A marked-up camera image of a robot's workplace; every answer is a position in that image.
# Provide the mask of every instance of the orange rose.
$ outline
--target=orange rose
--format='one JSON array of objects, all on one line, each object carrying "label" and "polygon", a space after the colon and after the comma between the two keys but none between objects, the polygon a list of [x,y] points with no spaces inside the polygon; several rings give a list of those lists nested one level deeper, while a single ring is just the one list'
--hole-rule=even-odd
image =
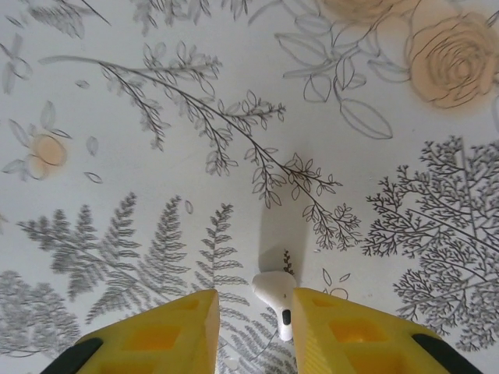
[{"label": "orange rose", "polygon": [[436,107],[457,107],[490,91],[498,56],[499,39],[483,16],[469,13],[445,19],[413,37],[412,87]]},{"label": "orange rose", "polygon": [[408,0],[323,0],[327,8],[341,18],[375,23],[382,16],[391,12],[396,5]]}]

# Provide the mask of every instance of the floral patterned surface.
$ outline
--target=floral patterned surface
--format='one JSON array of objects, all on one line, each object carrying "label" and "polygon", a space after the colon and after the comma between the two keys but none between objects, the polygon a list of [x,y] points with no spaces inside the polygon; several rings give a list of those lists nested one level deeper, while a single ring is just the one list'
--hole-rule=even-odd
[{"label": "floral patterned surface", "polygon": [[497,4],[11,0],[0,374],[217,288],[218,372],[292,373],[252,277],[499,339]]}]

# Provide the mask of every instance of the yellow plastic part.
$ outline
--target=yellow plastic part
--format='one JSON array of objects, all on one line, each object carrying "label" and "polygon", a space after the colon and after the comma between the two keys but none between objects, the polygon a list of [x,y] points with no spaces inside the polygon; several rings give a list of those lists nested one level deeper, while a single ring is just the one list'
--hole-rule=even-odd
[{"label": "yellow plastic part", "polygon": [[104,343],[78,374],[212,374],[218,293],[199,291],[94,331]]},{"label": "yellow plastic part", "polygon": [[292,311],[300,374],[448,374],[411,338],[439,338],[425,327],[308,288]]}]

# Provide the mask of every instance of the earphone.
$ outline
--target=earphone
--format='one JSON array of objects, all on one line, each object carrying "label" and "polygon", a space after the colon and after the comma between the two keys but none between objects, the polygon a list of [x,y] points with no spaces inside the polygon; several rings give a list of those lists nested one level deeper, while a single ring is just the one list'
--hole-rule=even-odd
[{"label": "earphone", "polygon": [[295,278],[285,271],[267,271],[256,275],[251,287],[255,295],[275,311],[281,340],[291,340],[291,307],[293,288],[296,287]]}]

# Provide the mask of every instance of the black rubber tip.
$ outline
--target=black rubber tip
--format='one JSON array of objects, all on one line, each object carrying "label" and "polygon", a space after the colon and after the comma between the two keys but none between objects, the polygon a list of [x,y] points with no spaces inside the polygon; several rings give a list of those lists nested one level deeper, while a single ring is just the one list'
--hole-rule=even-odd
[{"label": "black rubber tip", "polygon": [[449,374],[483,374],[471,362],[462,357],[453,347],[441,339],[424,333],[412,335],[412,339],[437,360],[440,365],[444,366]]},{"label": "black rubber tip", "polygon": [[285,309],[282,311],[282,322],[287,326],[291,324],[291,310]]},{"label": "black rubber tip", "polygon": [[66,349],[41,374],[77,374],[92,355],[104,343],[93,337]]}]

